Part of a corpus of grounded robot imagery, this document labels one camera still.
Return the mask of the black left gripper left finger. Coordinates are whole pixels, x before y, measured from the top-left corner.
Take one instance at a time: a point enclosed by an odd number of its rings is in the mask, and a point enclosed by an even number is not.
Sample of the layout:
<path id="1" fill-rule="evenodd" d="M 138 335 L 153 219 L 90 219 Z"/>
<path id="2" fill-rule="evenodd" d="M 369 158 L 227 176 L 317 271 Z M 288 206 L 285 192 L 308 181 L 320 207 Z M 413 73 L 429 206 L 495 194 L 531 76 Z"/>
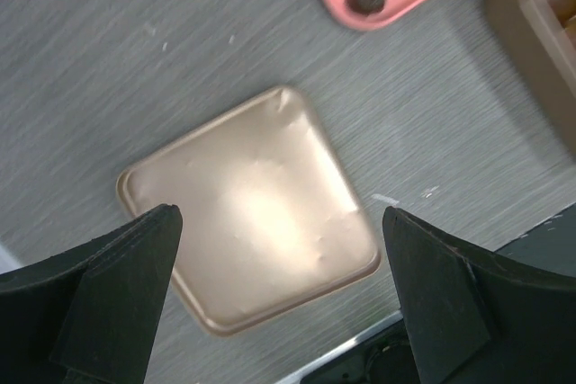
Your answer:
<path id="1" fill-rule="evenodd" d="M 3 383 L 141 383 L 183 218 L 162 204 L 1 275 Z"/>

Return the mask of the gold chocolate box with tray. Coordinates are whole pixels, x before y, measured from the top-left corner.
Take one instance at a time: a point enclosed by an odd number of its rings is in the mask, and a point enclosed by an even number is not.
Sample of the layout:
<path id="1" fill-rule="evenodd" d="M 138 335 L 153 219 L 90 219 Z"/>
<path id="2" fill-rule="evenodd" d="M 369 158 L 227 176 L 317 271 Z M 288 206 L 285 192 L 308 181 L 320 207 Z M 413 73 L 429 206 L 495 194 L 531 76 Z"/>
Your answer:
<path id="1" fill-rule="evenodd" d="M 484 0 L 486 18 L 563 144 L 575 152 L 575 0 Z"/>

